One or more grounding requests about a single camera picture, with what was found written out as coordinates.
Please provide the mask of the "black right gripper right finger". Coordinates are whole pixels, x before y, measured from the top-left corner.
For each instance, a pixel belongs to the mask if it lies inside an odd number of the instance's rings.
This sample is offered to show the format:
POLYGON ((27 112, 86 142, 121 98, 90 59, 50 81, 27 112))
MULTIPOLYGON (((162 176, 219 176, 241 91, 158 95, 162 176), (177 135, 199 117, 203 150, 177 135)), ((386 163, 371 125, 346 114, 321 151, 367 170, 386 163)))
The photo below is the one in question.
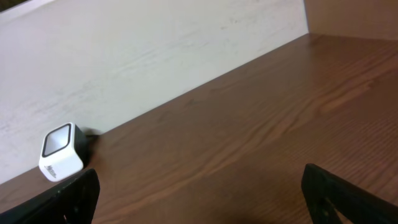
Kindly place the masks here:
POLYGON ((301 189, 312 222, 397 223, 397 206, 315 165, 306 164, 301 189))

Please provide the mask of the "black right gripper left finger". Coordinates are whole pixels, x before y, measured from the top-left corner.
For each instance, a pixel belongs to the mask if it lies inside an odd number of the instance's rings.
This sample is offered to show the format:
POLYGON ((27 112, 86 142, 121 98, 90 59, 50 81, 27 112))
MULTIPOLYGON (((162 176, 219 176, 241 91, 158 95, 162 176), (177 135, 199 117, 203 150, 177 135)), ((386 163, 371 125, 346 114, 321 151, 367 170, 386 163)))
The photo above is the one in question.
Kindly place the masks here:
POLYGON ((90 224, 100 194, 94 169, 67 180, 1 214, 1 223, 87 223, 90 224))

